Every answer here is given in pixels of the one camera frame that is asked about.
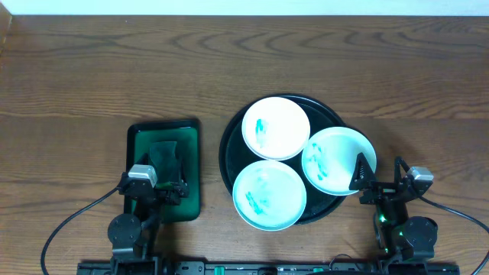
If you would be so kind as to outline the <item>green sponge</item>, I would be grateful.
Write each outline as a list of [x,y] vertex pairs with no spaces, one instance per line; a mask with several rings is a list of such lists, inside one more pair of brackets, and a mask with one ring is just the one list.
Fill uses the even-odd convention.
[[149,158],[157,173],[158,183],[177,183],[180,179],[180,160],[176,156],[176,141],[153,143]]

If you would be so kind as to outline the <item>white plate with green smear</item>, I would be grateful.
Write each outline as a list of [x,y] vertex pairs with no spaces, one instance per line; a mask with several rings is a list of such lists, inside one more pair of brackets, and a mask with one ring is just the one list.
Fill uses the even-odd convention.
[[267,97],[245,112],[241,134],[248,148],[266,160],[288,160],[306,146],[311,133],[309,118],[295,102]]

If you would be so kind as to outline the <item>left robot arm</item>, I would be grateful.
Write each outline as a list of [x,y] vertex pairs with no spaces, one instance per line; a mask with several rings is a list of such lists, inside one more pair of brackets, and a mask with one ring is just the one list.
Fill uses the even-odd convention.
[[116,216],[108,226],[112,243],[110,273],[173,274],[173,264],[155,247],[160,228],[168,222],[164,209],[179,205],[189,195],[184,175],[178,172],[168,186],[158,189],[149,179],[123,173],[117,190],[135,200],[136,205],[130,212]]

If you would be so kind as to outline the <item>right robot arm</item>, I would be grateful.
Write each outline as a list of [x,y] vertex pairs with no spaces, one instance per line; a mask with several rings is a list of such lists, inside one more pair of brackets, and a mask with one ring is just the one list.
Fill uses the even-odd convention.
[[360,203],[374,205],[374,229],[379,247],[386,256],[378,261],[382,274],[398,271],[402,265],[425,265],[434,257],[438,225],[430,218],[410,217],[406,204],[423,195],[433,184],[434,176],[425,167],[410,167],[402,157],[394,161],[394,180],[377,180],[366,156],[359,153],[350,190],[362,192]]

